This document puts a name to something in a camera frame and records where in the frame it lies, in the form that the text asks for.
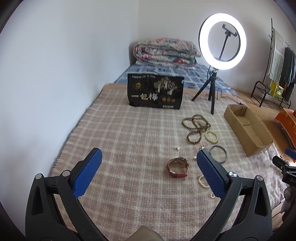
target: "blue bed sheet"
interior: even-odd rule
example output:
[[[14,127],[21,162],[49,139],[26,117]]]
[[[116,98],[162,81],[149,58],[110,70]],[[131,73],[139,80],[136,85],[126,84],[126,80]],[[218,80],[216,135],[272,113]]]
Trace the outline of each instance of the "blue bed sheet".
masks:
[[[118,84],[127,84],[128,74],[131,73],[151,73],[168,76],[182,76],[184,80],[184,88],[200,89],[203,84],[207,81],[207,70],[208,68],[204,65],[197,65],[192,68],[172,68],[168,66],[152,66],[152,65],[131,65],[116,81]],[[216,90],[221,88],[223,93],[237,94],[235,90],[231,89],[222,79],[217,77],[216,79]]]

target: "floral blanket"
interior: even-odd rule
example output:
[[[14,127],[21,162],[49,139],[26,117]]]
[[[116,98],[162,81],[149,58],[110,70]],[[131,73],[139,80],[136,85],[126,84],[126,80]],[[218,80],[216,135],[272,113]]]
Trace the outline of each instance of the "floral blanket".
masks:
[[[179,39],[147,39],[139,42],[133,50],[138,60],[153,65],[192,67],[197,64],[200,51],[194,43]]]

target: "tree graphic on package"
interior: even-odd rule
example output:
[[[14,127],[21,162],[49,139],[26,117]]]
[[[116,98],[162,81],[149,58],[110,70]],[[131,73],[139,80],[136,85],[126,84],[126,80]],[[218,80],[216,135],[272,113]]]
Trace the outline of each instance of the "tree graphic on package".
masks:
[[[174,82],[170,81],[170,79],[166,76],[161,78],[161,80],[154,83],[154,88],[157,89],[159,93],[161,89],[169,90],[167,93],[168,95],[172,95],[173,91],[176,90],[178,87],[175,85]]]

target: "ring light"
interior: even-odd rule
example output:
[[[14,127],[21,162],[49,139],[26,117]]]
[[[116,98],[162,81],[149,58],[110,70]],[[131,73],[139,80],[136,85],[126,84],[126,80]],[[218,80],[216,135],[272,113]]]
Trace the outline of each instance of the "ring light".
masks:
[[[239,50],[236,53],[236,55],[229,61],[223,62],[219,61],[214,58],[214,56],[211,54],[208,38],[211,28],[218,22],[227,22],[231,24],[233,27],[236,28],[240,40],[240,46]],[[202,55],[204,59],[207,61],[209,65],[211,65],[215,69],[231,69],[234,66],[236,66],[244,57],[246,48],[247,48],[247,38],[246,33],[244,32],[244,29],[242,25],[237,21],[234,17],[225,14],[225,13],[216,13],[212,16],[210,16],[202,25],[199,35],[199,43],[200,43],[200,51],[202,52]]]

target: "black package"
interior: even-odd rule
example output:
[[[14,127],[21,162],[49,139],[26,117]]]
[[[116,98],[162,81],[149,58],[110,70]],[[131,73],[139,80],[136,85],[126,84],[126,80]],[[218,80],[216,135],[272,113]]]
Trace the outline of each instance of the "black package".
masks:
[[[128,74],[128,100],[132,106],[180,109],[184,77]]]

